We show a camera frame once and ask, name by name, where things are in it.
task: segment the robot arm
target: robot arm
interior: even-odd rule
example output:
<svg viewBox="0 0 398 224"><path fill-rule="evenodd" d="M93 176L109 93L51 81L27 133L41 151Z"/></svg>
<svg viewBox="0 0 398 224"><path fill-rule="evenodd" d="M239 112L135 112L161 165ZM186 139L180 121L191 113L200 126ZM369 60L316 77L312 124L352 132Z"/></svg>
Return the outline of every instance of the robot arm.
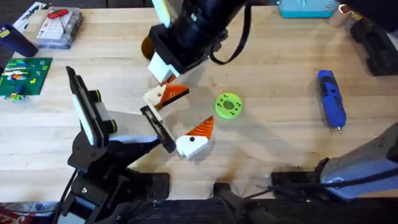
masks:
<svg viewBox="0 0 398 224"><path fill-rule="evenodd" d="M189 72L209 57L218 64L224 64L215 59L213 53L228 37L226 27L247 4L244 36L231 60L243 50L251 23L251 4L247 0L185 0L179 15L175 13L179 7L171 7L167 12L170 6L159 2L154 1L154 6L164 24L152 26L149 32L155 46L149 70L159 83L166 82L172 75L178 77Z"/></svg>

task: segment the plastic container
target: plastic container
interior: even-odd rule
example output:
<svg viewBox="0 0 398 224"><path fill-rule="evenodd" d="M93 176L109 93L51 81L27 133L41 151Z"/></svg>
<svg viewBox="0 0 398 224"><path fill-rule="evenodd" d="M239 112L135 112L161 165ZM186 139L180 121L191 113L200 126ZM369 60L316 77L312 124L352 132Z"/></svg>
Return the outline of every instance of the plastic container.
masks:
<svg viewBox="0 0 398 224"><path fill-rule="evenodd" d="M24 57L33 57L38 49L9 24L0 24L0 44Z"/></svg>
<svg viewBox="0 0 398 224"><path fill-rule="evenodd" d="M329 18L337 9L336 0L280 0L284 18Z"/></svg>
<svg viewBox="0 0 398 224"><path fill-rule="evenodd" d="M41 49L70 49L72 43L75 41L76 33L83 22L80 9L76 7L50 7L49 11L52 12L59 9L68 9L71 15L70 17L69 15L65 15L57 19L44 19L42 28L36 37L36 43ZM57 26L50 30L50 32L46 32L45 27L48 27L49 24L55 24Z"/></svg>

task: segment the blue box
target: blue box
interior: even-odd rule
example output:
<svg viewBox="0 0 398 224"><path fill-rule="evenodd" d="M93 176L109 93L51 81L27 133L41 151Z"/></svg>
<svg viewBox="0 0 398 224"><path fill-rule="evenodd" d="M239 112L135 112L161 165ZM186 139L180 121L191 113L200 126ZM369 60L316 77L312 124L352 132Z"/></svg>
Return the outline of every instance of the blue box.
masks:
<svg viewBox="0 0 398 224"><path fill-rule="evenodd" d="M336 0L280 0L284 18L329 18L337 9Z"/></svg>

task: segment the orange triangle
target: orange triangle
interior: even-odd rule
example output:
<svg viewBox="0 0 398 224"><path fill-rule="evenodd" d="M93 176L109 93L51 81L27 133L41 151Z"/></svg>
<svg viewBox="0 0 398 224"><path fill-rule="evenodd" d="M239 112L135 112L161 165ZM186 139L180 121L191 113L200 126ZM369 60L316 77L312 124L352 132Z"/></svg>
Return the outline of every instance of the orange triangle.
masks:
<svg viewBox="0 0 398 224"><path fill-rule="evenodd" d="M191 136L205 136L207 139L210 139L211 134L213 132L214 126L214 116L207 118L202 124L199 124L197 127L192 129L185 135Z"/></svg>

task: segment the black mount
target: black mount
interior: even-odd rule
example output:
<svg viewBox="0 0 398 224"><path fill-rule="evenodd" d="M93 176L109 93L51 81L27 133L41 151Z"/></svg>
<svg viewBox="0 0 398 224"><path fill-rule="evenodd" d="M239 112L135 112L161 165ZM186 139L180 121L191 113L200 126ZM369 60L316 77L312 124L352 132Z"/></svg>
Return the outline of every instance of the black mount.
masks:
<svg viewBox="0 0 398 224"><path fill-rule="evenodd" d="M328 161L329 158L320 161L313 172L273 172L271 173L272 186L302 183L319 184L322 170ZM285 198L297 203L320 202L331 204L346 202L324 188L275 190L274 196L275 198Z"/></svg>
<svg viewBox="0 0 398 224"><path fill-rule="evenodd" d="M80 132L68 160L79 173L62 203L62 215L72 212L87 224L96 223L110 217L121 203L166 199L168 174L143 174L126 168L159 144L159 140L144 144L110 141L106 147L95 148L84 131Z"/></svg>
<svg viewBox="0 0 398 224"><path fill-rule="evenodd" d="M72 68L67 67L67 72L72 93L94 136L94 144L90 144L87 130L81 125L68 159L68 165L78 173L68 196L61 201L61 214L66 216L72 213L84 219L86 224L101 221L116 223L121 217L112 214L121 208L120 205L136 200L166 199L169 196L168 174L144 174L128 168L134 161L167 142L167 137L160 138L165 130L156 130L159 138L152 142L126 144L110 141L109 135L116 132L117 126L114 121L103 121L96 110L95 104L101 102L101 94L99 91L88 91L81 76L76 75Z"/></svg>
<svg viewBox="0 0 398 224"><path fill-rule="evenodd" d="M298 224L293 220L276 218L266 211L257 200L249 200L242 198L231 191L228 183L215 183L213 186L214 199L221 200L226 207L228 213L237 220L238 223L252 224Z"/></svg>

